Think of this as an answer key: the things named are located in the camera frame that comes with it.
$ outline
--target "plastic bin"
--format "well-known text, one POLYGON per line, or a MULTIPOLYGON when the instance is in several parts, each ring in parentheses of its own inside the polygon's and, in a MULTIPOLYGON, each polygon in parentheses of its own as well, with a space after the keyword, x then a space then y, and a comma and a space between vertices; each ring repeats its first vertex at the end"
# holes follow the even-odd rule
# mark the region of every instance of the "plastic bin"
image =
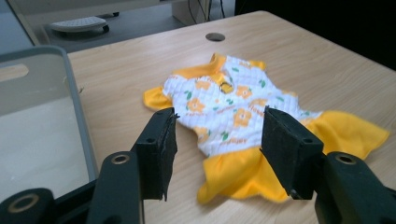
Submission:
POLYGON ((25 189, 57 198, 97 176, 73 72, 63 49, 0 55, 0 202, 25 189))

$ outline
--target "wooden table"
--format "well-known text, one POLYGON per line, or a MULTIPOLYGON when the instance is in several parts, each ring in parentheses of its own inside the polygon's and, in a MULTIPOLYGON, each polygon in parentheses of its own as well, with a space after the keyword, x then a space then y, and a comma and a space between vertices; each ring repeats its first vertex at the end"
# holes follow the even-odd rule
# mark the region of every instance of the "wooden table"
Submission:
MULTIPOLYGON (((144 91, 162 85, 175 69, 208 63, 218 52, 262 60, 267 75, 296 91, 304 109, 343 110, 392 132, 366 162, 384 185, 396 189, 396 73, 267 13, 149 35, 69 54, 100 165, 109 154, 129 150, 152 115, 144 91), (205 35, 222 33, 211 42, 205 35)), ((217 197, 196 202, 204 183, 195 134, 177 125, 178 153, 168 202, 145 201, 147 223, 316 223, 314 201, 271 203, 217 197)))

